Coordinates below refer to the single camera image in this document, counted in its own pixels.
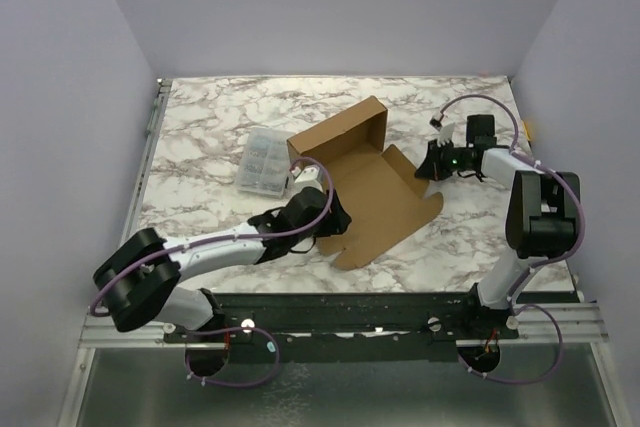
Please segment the brown cardboard box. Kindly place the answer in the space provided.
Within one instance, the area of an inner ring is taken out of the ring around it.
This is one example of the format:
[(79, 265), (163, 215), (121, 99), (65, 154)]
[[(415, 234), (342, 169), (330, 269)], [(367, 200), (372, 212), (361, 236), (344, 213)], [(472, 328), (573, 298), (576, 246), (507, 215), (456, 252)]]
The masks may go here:
[(340, 270), (362, 268), (442, 211), (443, 196), (429, 195), (427, 180), (393, 144), (386, 145), (388, 109), (374, 96), (290, 137), (290, 158), (311, 157), (329, 172), (342, 207), (352, 218), (346, 232), (319, 241)]

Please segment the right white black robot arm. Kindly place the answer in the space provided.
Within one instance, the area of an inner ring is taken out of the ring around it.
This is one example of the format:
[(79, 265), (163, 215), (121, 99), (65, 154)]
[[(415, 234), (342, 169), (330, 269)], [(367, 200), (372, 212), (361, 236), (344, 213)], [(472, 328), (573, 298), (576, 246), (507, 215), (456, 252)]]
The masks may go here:
[(459, 314), (461, 330), (481, 338), (495, 317), (512, 313), (514, 301), (542, 267), (571, 257), (584, 238), (585, 215), (580, 178), (558, 172), (501, 145), (490, 114), (467, 118), (466, 144), (452, 140), (454, 126), (434, 116), (438, 137), (427, 144), (414, 177), (441, 183), (454, 175), (491, 179), (510, 190), (505, 220), (507, 249), (469, 293), (469, 306)]

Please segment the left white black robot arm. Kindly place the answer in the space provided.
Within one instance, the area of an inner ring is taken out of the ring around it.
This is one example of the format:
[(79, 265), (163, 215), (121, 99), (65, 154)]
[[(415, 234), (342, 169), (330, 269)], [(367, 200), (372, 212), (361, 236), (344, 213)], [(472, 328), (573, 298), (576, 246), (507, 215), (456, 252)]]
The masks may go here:
[(210, 236), (166, 239), (153, 228), (141, 229), (95, 271), (98, 297), (91, 313), (103, 307), (120, 332), (158, 321), (210, 341), (221, 327), (216, 303), (207, 290), (182, 289), (181, 282), (227, 267), (279, 259), (304, 240), (346, 233), (351, 222), (336, 191), (305, 187), (286, 205)]

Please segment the clear plastic screw organizer box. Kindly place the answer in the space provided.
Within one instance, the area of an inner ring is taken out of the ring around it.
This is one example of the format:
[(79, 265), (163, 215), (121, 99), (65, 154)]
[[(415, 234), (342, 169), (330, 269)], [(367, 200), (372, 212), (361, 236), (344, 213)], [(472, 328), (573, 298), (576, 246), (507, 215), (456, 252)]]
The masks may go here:
[(249, 133), (234, 185), (241, 192), (281, 198), (287, 188), (291, 132), (253, 128)]

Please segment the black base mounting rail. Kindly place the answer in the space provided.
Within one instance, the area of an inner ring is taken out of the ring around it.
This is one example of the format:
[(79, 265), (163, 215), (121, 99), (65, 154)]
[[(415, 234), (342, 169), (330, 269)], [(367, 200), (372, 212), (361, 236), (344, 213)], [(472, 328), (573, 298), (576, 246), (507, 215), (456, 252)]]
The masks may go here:
[(216, 302), (213, 326), (233, 333), (197, 337), (177, 328), (165, 342), (227, 353), (234, 363), (267, 362), (264, 337), (241, 326), (251, 320), (275, 337), (284, 362), (454, 362), (458, 345), (518, 336), (508, 311), (484, 308), (469, 293), (219, 294)]

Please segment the aluminium extrusion frame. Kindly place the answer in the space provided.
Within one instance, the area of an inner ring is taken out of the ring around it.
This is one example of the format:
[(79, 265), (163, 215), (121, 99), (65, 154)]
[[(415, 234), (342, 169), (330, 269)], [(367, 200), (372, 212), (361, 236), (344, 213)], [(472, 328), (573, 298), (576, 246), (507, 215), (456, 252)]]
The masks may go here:
[[(166, 112), (173, 80), (169, 78), (160, 78), (157, 80), (157, 83), (159, 88), (151, 106), (151, 114), (145, 130), (145, 142), (141, 154), (141, 160), (134, 180), (133, 191), (126, 211), (122, 233), (120, 240), (118, 241), (119, 244), (124, 243), (136, 230), (138, 225), (142, 199), (148, 183), (148, 176), (159, 140), (161, 125)], [(71, 379), (57, 420), (57, 426), (78, 425), (95, 356), (96, 348), (85, 347), (82, 344), (82, 339), (80, 339), (78, 342)]]

